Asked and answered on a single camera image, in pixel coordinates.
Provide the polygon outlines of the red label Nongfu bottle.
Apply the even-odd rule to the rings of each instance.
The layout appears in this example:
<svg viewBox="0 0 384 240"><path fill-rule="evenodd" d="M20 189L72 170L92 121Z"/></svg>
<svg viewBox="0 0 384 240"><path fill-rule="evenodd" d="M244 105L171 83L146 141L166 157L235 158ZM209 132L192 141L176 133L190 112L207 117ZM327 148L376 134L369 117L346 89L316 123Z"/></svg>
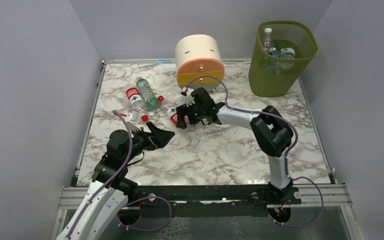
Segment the red label Nongfu bottle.
<svg viewBox="0 0 384 240"><path fill-rule="evenodd" d="M169 118L170 122L176 126L178 123L178 113L176 107L162 95L158 96L157 100L160 103L161 110Z"/></svg>

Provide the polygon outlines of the dark green label bottle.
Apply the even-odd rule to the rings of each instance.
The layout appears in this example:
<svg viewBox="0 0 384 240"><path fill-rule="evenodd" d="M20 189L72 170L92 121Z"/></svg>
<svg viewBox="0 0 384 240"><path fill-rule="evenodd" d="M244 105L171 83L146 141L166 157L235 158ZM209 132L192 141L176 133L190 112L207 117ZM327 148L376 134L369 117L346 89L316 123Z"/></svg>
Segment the dark green label bottle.
<svg viewBox="0 0 384 240"><path fill-rule="evenodd" d="M273 33L272 28L267 27L264 29L262 46L264 51L269 55L273 54L273 47L274 47L272 33Z"/></svg>

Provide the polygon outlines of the blue label clear bottle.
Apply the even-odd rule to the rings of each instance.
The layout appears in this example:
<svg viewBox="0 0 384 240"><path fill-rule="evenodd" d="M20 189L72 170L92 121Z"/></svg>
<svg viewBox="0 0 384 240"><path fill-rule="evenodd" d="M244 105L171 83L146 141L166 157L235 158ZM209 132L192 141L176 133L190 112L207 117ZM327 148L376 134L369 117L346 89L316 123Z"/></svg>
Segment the blue label clear bottle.
<svg viewBox="0 0 384 240"><path fill-rule="evenodd" d="M165 100L169 103L182 105L188 102L188 96L192 93L192 88L185 88L180 92L168 92L165 95Z"/></svg>

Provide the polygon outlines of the clear blue tinted bottle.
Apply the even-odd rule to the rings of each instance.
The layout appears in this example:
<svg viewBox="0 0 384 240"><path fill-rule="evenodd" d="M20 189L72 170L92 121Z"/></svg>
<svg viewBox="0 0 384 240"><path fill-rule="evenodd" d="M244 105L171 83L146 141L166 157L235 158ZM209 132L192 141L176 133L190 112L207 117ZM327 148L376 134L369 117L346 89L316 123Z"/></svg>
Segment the clear blue tinted bottle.
<svg viewBox="0 0 384 240"><path fill-rule="evenodd" d="M268 50L268 54L272 56L273 58L278 58L280 56L280 52L277 50L276 47L271 47ZM270 59L269 60L270 66L271 67L277 67L278 66L278 61L275 59Z"/></svg>

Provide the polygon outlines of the green label Nongfu bottle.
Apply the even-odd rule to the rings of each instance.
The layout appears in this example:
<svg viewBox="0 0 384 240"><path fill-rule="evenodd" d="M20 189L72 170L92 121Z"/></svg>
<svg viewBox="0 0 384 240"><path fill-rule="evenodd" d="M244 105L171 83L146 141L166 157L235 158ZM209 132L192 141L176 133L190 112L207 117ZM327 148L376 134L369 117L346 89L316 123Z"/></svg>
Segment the green label Nongfu bottle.
<svg viewBox="0 0 384 240"><path fill-rule="evenodd" d="M286 46L280 50L280 58L284 60L295 59L296 51L292 46ZM293 68L294 63L291 61L283 61L279 63L282 70L288 71Z"/></svg>

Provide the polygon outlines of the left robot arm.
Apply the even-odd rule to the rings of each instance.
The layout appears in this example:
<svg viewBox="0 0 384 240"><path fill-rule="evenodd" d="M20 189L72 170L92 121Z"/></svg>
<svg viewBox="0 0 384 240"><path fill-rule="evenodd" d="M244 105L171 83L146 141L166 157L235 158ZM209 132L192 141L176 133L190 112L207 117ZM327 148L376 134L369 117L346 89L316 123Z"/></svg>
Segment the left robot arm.
<svg viewBox="0 0 384 240"><path fill-rule="evenodd" d="M110 134L86 194L58 240L98 240L124 206L138 201L138 184L126 177L128 163L142 152L164 148L175 136L150 121L146 126L149 131L118 129Z"/></svg>

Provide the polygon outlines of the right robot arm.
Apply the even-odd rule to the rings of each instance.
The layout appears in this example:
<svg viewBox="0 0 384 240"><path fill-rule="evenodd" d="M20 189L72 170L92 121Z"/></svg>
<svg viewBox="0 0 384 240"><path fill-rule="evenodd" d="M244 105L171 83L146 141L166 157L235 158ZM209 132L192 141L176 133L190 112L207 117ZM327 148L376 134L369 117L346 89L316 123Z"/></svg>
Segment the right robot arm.
<svg viewBox="0 0 384 240"><path fill-rule="evenodd" d="M207 121L208 124L233 125L249 129L260 149L267 155L270 179L270 194L283 200L293 187L288 176L286 154L294 135L290 125L282 118L274 106L263 110L239 109L225 102L216 103L203 87L187 90L186 102L176 107L176 127L186 129Z"/></svg>

